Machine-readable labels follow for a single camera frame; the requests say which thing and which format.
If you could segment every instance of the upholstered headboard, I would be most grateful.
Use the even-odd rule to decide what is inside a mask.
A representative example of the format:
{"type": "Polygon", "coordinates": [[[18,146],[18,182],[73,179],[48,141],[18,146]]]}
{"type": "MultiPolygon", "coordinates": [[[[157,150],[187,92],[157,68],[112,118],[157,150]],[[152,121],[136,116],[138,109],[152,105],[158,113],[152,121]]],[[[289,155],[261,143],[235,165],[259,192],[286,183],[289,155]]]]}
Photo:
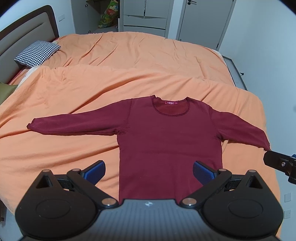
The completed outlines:
{"type": "Polygon", "coordinates": [[[0,82],[8,83],[22,65],[14,58],[37,40],[51,42],[59,37],[52,7],[43,6],[23,16],[0,32],[0,82]]]}

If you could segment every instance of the green pillow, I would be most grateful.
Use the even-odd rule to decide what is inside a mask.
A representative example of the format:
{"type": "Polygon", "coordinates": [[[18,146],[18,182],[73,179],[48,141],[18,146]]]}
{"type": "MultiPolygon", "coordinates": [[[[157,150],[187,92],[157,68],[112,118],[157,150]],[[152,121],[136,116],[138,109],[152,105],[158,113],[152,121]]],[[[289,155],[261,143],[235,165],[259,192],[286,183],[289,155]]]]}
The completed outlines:
{"type": "Polygon", "coordinates": [[[17,85],[7,85],[0,82],[0,104],[2,104],[16,88],[17,85]]]}

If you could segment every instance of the long-sleeve shirt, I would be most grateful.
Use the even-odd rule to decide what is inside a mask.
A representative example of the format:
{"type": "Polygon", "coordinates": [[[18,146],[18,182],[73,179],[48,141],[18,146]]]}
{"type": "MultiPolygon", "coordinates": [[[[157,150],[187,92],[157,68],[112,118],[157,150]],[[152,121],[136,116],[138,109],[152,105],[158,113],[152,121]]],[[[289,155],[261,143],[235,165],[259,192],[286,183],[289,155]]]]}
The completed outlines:
{"type": "Polygon", "coordinates": [[[189,97],[181,101],[155,96],[127,99],[89,112],[37,118],[28,128],[49,135],[116,134],[119,202],[179,202],[202,186],[192,173],[195,161],[222,168],[223,140],[270,150],[261,129],[189,97]]]}

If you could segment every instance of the white logo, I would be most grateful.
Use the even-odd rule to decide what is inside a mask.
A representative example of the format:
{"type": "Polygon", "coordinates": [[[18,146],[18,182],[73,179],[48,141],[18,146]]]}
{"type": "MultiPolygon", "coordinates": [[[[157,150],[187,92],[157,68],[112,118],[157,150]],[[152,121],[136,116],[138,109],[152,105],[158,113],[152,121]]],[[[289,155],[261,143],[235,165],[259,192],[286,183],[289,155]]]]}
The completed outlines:
{"type": "Polygon", "coordinates": [[[152,206],[152,205],[153,205],[153,203],[152,203],[152,202],[150,202],[150,201],[148,201],[148,202],[145,202],[145,205],[146,205],[146,206],[148,206],[148,207],[150,207],[150,206],[152,206]]]}

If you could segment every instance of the black and white pillow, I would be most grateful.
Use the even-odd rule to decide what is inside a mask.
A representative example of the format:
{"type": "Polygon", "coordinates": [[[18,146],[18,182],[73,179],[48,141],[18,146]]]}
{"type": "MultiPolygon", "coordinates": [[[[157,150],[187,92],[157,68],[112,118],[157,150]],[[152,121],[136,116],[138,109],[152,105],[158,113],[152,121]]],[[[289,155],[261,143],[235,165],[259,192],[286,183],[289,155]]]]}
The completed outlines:
{"type": "Polygon", "coordinates": [[[15,61],[28,67],[41,65],[50,56],[57,52],[60,47],[61,46],[54,43],[36,41],[20,52],[19,55],[15,57],[15,61]]]}

